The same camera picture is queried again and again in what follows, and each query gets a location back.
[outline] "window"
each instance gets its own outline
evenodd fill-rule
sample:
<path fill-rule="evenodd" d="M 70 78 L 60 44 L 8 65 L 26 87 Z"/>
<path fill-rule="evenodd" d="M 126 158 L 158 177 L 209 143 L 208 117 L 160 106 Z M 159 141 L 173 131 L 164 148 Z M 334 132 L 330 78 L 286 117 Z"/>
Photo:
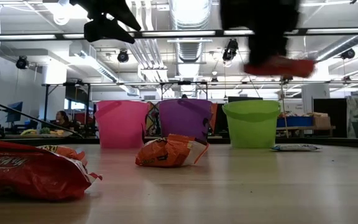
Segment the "window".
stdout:
<path fill-rule="evenodd" d="M 68 99 L 65 99 L 65 110 L 68 110 Z"/>
<path fill-rule="evenodd" d="M 73 110 L 82 110 L 85 109 L 85 105 L 83 103 L 71 102 L 71 108 Z"/>

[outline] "green bucket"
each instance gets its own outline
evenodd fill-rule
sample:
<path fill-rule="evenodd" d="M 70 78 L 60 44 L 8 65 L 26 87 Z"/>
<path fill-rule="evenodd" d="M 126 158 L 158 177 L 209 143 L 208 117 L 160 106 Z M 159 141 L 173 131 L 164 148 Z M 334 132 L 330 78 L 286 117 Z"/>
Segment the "green bucket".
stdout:
<path fill-rule="evenodd" d="M 237 101 L 223 105 L 232 147 L 270 148 L 276 138 L 280 104 L 271 100 Z"/>

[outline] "red chip bag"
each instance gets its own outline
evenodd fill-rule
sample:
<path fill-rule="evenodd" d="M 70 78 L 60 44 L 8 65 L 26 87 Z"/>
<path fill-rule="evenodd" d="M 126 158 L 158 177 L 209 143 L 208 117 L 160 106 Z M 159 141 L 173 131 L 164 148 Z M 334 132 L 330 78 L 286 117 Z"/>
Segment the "red chip bag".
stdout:
<path fill-rule="evenodd" d="M 209 144 L 195 138 L 170 134 L 168 138 L 146 143 L 137 153 L 135 163 L 149 167 L 193 165 L 207 151 Z"/>
<path fill-rule="evenodd" d="M 0 192 L 45 200 L 82 198 L 100 176 L 77 160 L 32 146 L 0 141 Z"/>
<path fill-rule="evenodd" d="M 75 159 L 75 160 L 81 161 L 82 164 L 84 164 L 84 166 L 86 166 L 88 164 L 88 161 L 85 158 L 85 152 L 77 153 L 74 149 L 65 147 L 65 146 L 46 145 L 46 146 L 38 146 L 37 148 L 45 149 L 50 152 L 57 153 L 61 156 L 65 156 L 69 159 Z"/>

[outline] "wooden table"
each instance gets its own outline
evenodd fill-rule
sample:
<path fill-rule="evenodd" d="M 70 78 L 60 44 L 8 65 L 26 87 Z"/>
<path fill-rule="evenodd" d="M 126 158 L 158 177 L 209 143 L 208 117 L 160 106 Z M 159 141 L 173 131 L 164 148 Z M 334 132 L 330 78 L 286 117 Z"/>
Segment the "wooden table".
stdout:
<path fill-rule="evenodd" d="M 272 152 L 211 145 L 196 166 L 135 165 L 133 150 L 85 150 L 103 175 L 74 202 L 0 199 L 0 224 L 358 223 L 358 149 Z"/>
<path fill-rule="evenodd" d="M 302 127 L 302 126 L 294 126 L 294 127 L 282 127 L 277 128 L 277 131 L 299 131 L 299 137 L 304 138 L 305 137 L 305 131 L 306 130 L 313 130 L 313 131 L 329 131 L 329 137 L 333 136 L 333 130 L 335 130 L 335 126 L 327 127 L 327 128 L 320 128 L 320 127 Z"/>

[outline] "computer monitor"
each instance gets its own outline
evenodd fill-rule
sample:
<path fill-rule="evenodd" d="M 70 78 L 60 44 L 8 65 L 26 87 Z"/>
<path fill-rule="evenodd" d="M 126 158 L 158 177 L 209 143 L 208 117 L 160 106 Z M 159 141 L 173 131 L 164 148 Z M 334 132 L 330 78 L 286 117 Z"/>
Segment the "computer monitor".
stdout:
<path fill-rule="evenodd" d="M 11 105 L 8 105 L 8 107 L 12 108 L 14 110 L 22 112 L 23 102 L 13 103 Z M 15 121 L 20 121 L 20 119 L 21 119 L 21 114 L 15 113 L 13 111 L 8 111 L 7 112 L 6 122 L 12 123 L 12 122 L 15 122 Z"/>

